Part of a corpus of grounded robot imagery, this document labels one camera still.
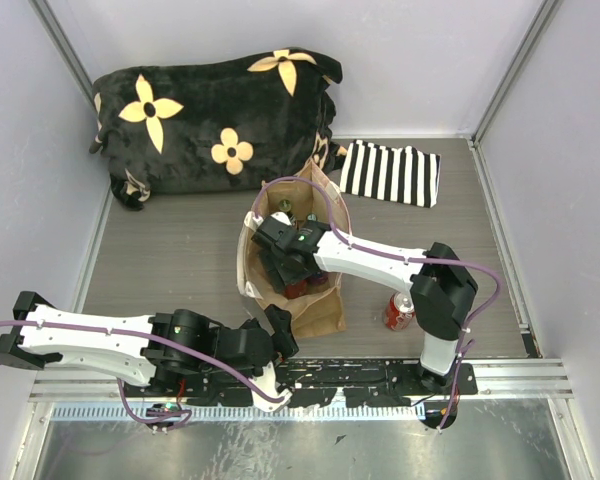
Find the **bottle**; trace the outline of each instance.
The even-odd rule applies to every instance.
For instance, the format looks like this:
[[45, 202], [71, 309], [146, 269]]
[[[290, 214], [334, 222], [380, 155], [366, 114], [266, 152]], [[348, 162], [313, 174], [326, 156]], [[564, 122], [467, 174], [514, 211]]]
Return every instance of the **bottle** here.
[[289, 221], [291, 222], [291, 226], [293, 228], [297, 228], [298, 227], [298, 221], [296, 220], [296, 216], [291, 212], [291, 200], [287, 200], [286, 198], [283, 198], [282, 200], [280, 200], [278, 202], [278, 209], [281, 212], [284, 212], [287, 214], [287, 217], [289, 217]]

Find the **soda can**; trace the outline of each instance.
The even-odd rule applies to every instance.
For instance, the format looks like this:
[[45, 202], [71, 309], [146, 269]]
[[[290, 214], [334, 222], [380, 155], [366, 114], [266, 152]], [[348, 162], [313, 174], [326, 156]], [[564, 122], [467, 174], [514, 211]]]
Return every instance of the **soda can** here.
[[411, 298], [404, 293], [394, 293], [384, 311], [383, 320], [391, 330], [404, 330], [415, 316]]

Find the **striped cloth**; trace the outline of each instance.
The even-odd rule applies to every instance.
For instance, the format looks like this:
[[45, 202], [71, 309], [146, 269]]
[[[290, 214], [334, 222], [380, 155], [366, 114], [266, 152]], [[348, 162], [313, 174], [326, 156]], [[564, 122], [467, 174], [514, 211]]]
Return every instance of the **striped cloth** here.
[[439, 181], [439, 155], [356, 140], [342, 167], [340, 190], [430, 208], [438, 199]]

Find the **paper bag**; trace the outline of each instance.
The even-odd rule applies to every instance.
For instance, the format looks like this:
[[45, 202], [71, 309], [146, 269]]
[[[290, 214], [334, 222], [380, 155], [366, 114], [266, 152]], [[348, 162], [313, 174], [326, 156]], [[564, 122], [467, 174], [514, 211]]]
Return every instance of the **paper bag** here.
[[[347, 207], [338, 187], [312, 161], [296, 175], [320, 185], [329, 197], [334, 221], [338, 228], [351, 232]], [[278, 211], [281, 200], [291, 201], [292, 212], [303, 221], [310, 213], [315, 213], [318, 221], [328, 223], [325, 200], [313, 187], [302, 182], [281, 182], [271, 186], [262, 196], [260, 205], [252, 210], [262, 217]], [[340, 296], [341, 273], [330, 273], [328, 282], [323, 285], [309, 285], [307, 293], [289, 300], [276, 293], [267, 279], [258, 252], [260, 247], [251, 241], [256, 224], [254, 215], [249, 212], [240, 233], [238, 243], [238, 289], [244, 296], [255, 299], [261, 308], [274, 304], [292, 315], [291, 328], [296, 338], [316, 337], [343, 331], [346, 328], [344, 308]]]

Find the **yellow flower print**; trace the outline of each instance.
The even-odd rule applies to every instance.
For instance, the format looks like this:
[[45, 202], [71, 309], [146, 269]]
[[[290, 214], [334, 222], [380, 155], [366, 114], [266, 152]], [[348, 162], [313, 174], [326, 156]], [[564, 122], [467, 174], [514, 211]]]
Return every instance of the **yellow flower print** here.
[[225, 128], [220, 132], [220, 141], [211, 149], [211, 158], [216, 163], [226, 163], [227, 172], [237, 175], [242, 171], [242, 162], [253, 157], [253, 146], [249, 142], [238, 143], [238, 134], [233, 128]]
[[320, 167], [324, 168], [324, 163], [327, 160], [329, 153], [329, 139], [327, 137], [321, 137], [320, 133], [316, 132], [316, 141], [313, 144], [313, 152], [311, 153], [311, 160]]
[[305, 61], [311, 62], [314, 65], [316, 61], [313, 57], [307, 53], [289, 53], [289, 50], [276, 50], [273, 52], [273, 57], [265, 57], [258, 60], [256, 63], [251, 65], [248, 70], [250, 72], [266, 72], [272, 68], [278, 67], [278, 73], [282, 78], [282, 83], [287, 89], [287, 92], [293, 97], [293, 92], [296, 90], [296, 67], [293, 65], [294, 61]]
[[98, 122], [98, 133], [96, 133], [96, 142], [102, 143], [102, 140], [100, 140], [100, 138], [98, 137], [98, 135], [100, 135], [100, 129], [102, 128], [102, 124], [100, 123], [100, 107], [102, 106], [100, 93], [96, 93], [96, 96], [93, 97], [93, 105], [96, 107], [96, 120]]
[[146, 202], [149, 199], [149, 196], [151, 195], [151, 190], [149, 190], [147, 186], [140, 180], [136, 180], [136, 178], [133, 175], [131, 175], [131, 172], [129, 170], [125, 168], [124, 171], [127, 174], [127, 195], [131, 195], [135, 192], [140, 192], [140, 198], [138, 198], [138, 200], [140, 200], [141, 202]]
[[142, 75], [138, 75], [136, 92], [140, 101], [131, 102], [122, 109], [119, 116], [127, 122], [137, 123], [146, 121], [149, 138], [151, 138], [158, 152], [162, 153], [164, 133], [160, 120], [173, 117], [182, 110], [182, 105], [170, 98], [154, 100], [151, 85]]

